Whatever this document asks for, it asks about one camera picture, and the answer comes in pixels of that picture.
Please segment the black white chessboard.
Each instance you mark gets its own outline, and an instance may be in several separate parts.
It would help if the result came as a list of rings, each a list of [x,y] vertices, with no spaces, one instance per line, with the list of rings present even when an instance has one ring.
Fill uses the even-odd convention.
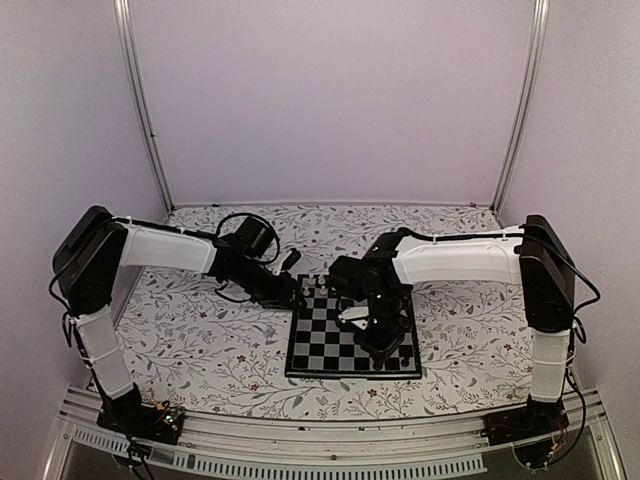
[[[354,342],[353,332],[336,323],[336,295],[316,276],[300,274],[306,305],[292,314],[284,375],[301,379],[418,380],[422,377],[415,328],[382,368]],[[401,360],[410,357],[408,368]]]

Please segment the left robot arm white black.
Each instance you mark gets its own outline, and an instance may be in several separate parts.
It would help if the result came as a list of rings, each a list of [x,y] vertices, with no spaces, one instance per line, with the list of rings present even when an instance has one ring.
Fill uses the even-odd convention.
[[[253,213],[238,217],[242,222],[231,233],[220,228],[206,232],[115,217],[103,206],[92,206],[55,252],[48,290],[65,309],[65,335],[78,342],[96,387],[113,401],[111,419],[126,433],[141,433],[149,415],[128,396],[136,385],[115,335],[112,293],[120,270],[150,267],[202,274],[221,285],[237,285],[246,301],[265,309],[300,305],[296,280],[264,256],[270,247],[281,246],[275,228]]]

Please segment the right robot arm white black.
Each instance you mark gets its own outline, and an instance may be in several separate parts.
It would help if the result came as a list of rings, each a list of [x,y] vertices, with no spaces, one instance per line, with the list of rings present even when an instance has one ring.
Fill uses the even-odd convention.
[[[532,402],[517,415],[517,427],[537,436],[556,417],[569,360],[571,332],[579,310],[580,278],[570,254],[541,215],[501,230],[424,235],[407,227],[379,236],[360,258],[338,257],[329,284],[342,298],[364,301],[371,320],[397,324],[415,285],[430,281],[487,281],[518,285],[533,332]]]

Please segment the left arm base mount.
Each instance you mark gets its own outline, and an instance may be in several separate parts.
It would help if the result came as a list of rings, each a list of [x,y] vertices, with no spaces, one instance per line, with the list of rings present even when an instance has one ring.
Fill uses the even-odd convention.
[[[185,413],[183,407],[172,406],[168,401],[145,405],[138,400],[121,398],[103,405],[97,425],[133,438],[177,445]]]

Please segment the front aluminium rail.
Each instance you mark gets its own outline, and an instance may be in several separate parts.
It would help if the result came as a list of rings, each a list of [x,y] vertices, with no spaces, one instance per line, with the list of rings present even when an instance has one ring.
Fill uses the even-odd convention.
[[[190,412],[175,445],[140,460],[97,424],[98,396],[71,387],[54,419],[42,479],[635,479],[599,393],[564,398],[570,425],[549,466],[542,437],[500,445],[484,412],[385,420],[281,420]]]

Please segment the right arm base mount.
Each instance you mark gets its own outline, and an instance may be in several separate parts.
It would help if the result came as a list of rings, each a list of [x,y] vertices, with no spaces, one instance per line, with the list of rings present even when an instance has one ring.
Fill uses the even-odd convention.
[[[561,400],[555,403],[529,399],[524,407],[483,416],[480,436],[490,446],[525,441],[514,450],[518,462],[529,469],[548,467],[565,443],[569,419]]]

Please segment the left aluminium frame post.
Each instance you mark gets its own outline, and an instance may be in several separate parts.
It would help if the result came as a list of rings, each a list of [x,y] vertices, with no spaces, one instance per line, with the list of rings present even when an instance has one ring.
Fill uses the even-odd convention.
[[[157,144],[157,136],[146,98],[143,76],[135,42],[131,2],[127,0],[115,0],[113,5],[125,70],[131,88],[134,107],[143,137],[143,143],[150,163],[152,177],[157,187],[164,210],[167,213],[172,213],[175,210],[175,204],[165,169],[162,164]]]

